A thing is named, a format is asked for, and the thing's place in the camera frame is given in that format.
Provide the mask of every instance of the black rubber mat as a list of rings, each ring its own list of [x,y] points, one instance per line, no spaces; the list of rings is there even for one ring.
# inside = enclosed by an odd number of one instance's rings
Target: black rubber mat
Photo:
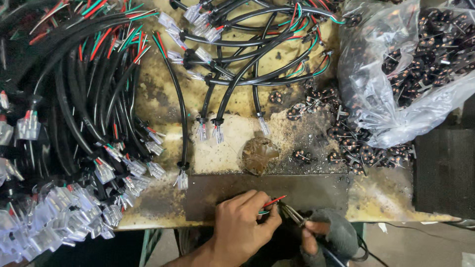
[[[475,219],[475,131],[435,129],[415,146],[416,211]]]

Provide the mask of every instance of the concrete floor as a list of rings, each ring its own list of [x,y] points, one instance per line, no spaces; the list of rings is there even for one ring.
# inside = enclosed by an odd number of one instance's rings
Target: concrete floor
[[[475,267],[475,231],[452,227],[443,223],[423,225],[418,222],[386,224],[384,233],[378,224],[365,224],[364,239],[369,250],[390,267]],[[163,232],[147,262],[147,267],[157,267],[178,256],[172,229]],[[289,266],[280,262],[275,267]],[[351,267],[381,267],[370,257],[365,262],[351,262]]]

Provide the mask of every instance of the transparent plastic bag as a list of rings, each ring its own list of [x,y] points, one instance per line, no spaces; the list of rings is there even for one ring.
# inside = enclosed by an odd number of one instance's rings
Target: transparent plastic bag
[[[412,52],[419,41],[419,0],[399,5],[351,0],[344,8],[343,14],[361,14],[362,21],[356,27],[340,29],[338,79],[342,99],[351,110],[350,120],[373,134],[368,145],[388,148],[426,134],[475,93],[475,73],[471,72],[426,91],[407,108],[398,107],[388,78],[413,59]],[[474,10],[450,9],[455,13],[472,12],[475,17]],[[399,65],[385,75],[381,69],[383,60],[398,48]]]

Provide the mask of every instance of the human hand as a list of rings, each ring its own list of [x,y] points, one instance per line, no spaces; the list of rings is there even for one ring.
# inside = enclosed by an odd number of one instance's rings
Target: human hand
[[[269,218],[262,224],[256,220],[270,197],[260,191],[248,191],[216,207],[216,225],[210,244],[216,266],[239,266],[270,241],[282,223],[277,206],[270,208]]]
[[[306,221],[305,228],[302,230],[302,248],[310,255],[316,255],[318,252],[317,240],[315,235],[328,235],[330,224],[327,222]]]

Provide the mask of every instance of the dirty table surface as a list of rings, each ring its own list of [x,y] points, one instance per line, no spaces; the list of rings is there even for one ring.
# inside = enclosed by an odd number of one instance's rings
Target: dirty table surface
[[[182,0],[187,6],[196,4],[197,0]],[[183,17],[182,10],[173,10],[165,0],[145,2],[145,7],[158,8],[172,16],[179,27],[189,28],[189,23]],[[243,5],[232,12],[229,18],[250,12],[257,6],[253,2]],[[261,15],[244,21],[245,25],[264,25],[270,14]],[[280,15],[276,22],[284,21]],[[182,50],[174,44],[165,33],[163,26],[156,19],[144,22],[144,30],[149,34],[152,30],[161,33],[162,40],[167,50]],[[318,46],[310,54],[306,71],[314,70],[321,62],[321,52],[325,49],[334,49],[331,65],[324,75],[316,79],[317,87],[324,88],[331,82],[336,74],[338,60],[338,25],[327,21],[321,24],[322,39],[325,48]],[[248,40],[252,34],[240,31],[223,32],[224,40]],[[199,45],[205,48],[214,57],[215,48],[209,45],[187,41],[186,44],[193,49]],[[259,73],[271,72],[293,60],[300,55],[309,44],[299,41],[290,41],[279,45],[276,49],[265,55],[259,62]],[[140,88],[137,92],[136,112],[142,118],[149,120],[151,127],[165,133],[164,148],[166,149],[158,162],[168,172],[158,180],[153,180],[149,188],[137,199],[133,208],[127,209],[118,229],[149,229],[158,227],[182,227],[209,224],[209,222],[186,221],[185,219],[185,191],[179,191],[173,184],[176,180],[178,169],[176,162],[181,157],[181,124],[178,99],[170,74],[160,55],[158,48],[151,43],[151,50],[147,58],[142,60],[142,74]],[[232,55],[235,48],[223,48],[225,57]],[[243,62],[230,66],[233,71],[243,66]],[[252,87],[237,87],[227,105],[227,112],[223,124],[224,139],[221,144],[216,144],[212,138],[206,142],[199,142],[196,130],[199,124],[195,118],[199,116],[203,100],[208,87],[203,81],[189,78],[186,70],[179,65],[173,66],[184,95],[187,119],[189,123],[189,151],[192,174],[234,174],[242,173],[241,154],[247,140],[261,135],[257,118],[255,117],[252,100]],[[204,68],[197,67],[193,71],[207,74]],[[214,118],[221,98],[226,91],[226,86],[216,86],[208,108],[208,118]],[[283,97],[281,104],[268,101],[268,96],[273,91],[279,91]],[[338,151],[338,144],[329,140],[329,145],[320,147],[316,137],[320,134],[326,136],[326,131],[335,122],[334,115],[329,107],[319,109],[315,114],[304,114],[297,121],[286,118],[286,110],[295,103],[304,102],[305,90],[302,84],[291,86],[259,87],[259,98],[262,110],[266,111],[265,119],[271,129],[268,136],[279,148],[280,157],[278,164],[266,175],[303,175],[303,174],[346,174],[347,168],[343,163],[329,165],[326,157],[330,151]],[[206,123],[209,135],[212,124]],[[292,152],[304,149],[311,152],[319,159],[315,164],[301,166],[292,159]],[[366,168],[367,176],[349,175],[351,181],[348,189],[348,209],[346,218],[350,221],[448,221],[455,220],[448,215],[435,215],[414,211],[411,204],[412,173],[410,167],[405,169]]]

